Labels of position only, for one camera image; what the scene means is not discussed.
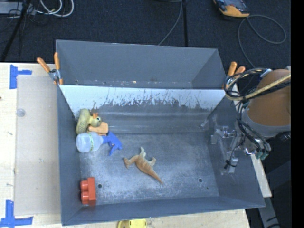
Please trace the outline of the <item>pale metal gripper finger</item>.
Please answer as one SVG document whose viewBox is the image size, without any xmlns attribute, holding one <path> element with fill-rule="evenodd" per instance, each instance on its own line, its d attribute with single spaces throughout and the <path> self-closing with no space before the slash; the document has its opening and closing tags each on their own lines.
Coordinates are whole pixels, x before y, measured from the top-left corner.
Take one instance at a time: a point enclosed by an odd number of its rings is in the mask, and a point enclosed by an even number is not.
<svg viewBox="0 0 304 228">
<path fill-rule="evenodd" d="M 216 144 L 219 138 L 233 138 L 237 136 L 237 132 L 235 130 L 229 131 L 229 127 L 224 126 L 215 126 L 214 132 L 210 136 L 210 143 Z"/>
<path fill-rule="evenodd" d="M 236 167 L 238 166 L 239 158 L 235 154 L 235 150 L 227 151 L 224 155 L 223 166 L 220 169 L 221 175 L 235 174 Z"/>
</svg>

